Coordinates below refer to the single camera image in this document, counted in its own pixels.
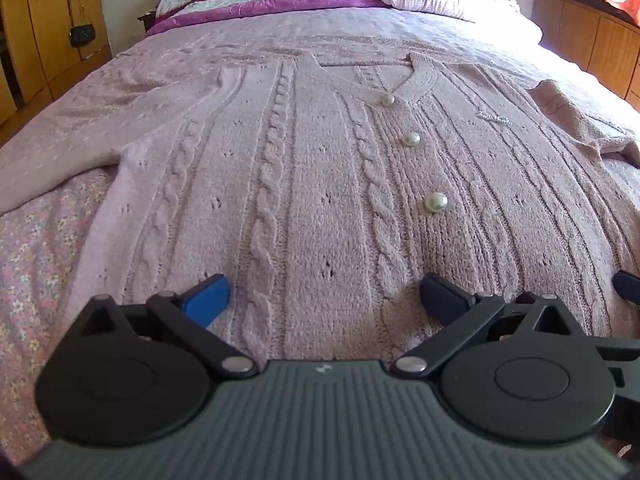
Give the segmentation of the brown wooden low cabinet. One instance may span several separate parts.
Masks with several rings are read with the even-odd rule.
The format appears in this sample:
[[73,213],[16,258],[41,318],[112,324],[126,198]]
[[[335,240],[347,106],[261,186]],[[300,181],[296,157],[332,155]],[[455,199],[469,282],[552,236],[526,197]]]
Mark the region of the brown wooden low cabinet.
[[574,0],[534,0],[541,45],[639,107],[639,29]]

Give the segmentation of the pink floral bed sheet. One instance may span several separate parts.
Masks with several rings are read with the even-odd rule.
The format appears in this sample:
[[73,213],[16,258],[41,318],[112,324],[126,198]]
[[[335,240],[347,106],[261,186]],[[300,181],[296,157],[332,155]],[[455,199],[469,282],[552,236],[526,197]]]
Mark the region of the pink floral bed sheet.
[[[161,32],[90,74],[14,138],[117,61],[158,72],[178,55],[211,61],[215,56],[264,51],[300,51],[334,60],[417,53],[444,63],[486,65],[527,88],[552,80],[596,124],[632,130],[639,139],[639,116],[627,102],[539,44],[496,36],[452,18],[382,8],[288,12]],[[93,219],[117,171],[116,165],[89,170],[12,211],[1,208],[1,444],[17,460],[43,444],[32,386],[44,360],[74,320],[62,323],[66,297]],[[614,162],[612,174],[639,194],[639,167],[630,170],[623,162]],[[437,330],[432,322],[434,330],[420,335],[411,347]]]

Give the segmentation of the dark wooden nightstand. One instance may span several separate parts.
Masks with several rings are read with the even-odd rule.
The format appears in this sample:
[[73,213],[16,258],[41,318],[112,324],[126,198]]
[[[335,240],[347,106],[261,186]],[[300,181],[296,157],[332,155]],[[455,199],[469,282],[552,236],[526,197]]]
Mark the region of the dark wooden nightstand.
[[138,17],[138,21],[142,23],[144,31],[149,32],[155,25],[155,12],[148,11]]

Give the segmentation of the pink cable-knit cardigan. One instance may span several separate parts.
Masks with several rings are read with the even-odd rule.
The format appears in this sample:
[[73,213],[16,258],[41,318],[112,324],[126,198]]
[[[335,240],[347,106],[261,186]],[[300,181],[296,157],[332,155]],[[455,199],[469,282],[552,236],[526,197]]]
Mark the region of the pink cable-knit cardigan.
[[117,176],[66,297],[141,301],[220,272],[216,330],[258,359],[391,358],[434,323],[427,272],[554,292],[593,335],[634,336],[613,274],[639,266],[632,130],[560,86],[482,64],[264,51],[159,70],[117,61],[1,152],[12,211],[106,165]]

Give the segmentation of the yellow wooden wardrobe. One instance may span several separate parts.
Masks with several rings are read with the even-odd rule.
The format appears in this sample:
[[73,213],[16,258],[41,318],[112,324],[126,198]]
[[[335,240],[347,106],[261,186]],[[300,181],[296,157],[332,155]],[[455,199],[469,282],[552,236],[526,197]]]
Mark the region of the yellow wooden wardrobe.
[[[96,40],[73,48],[73,26]],[[60,98],[112,56],[101,0],[1,0],[1,125],[11,129]]]

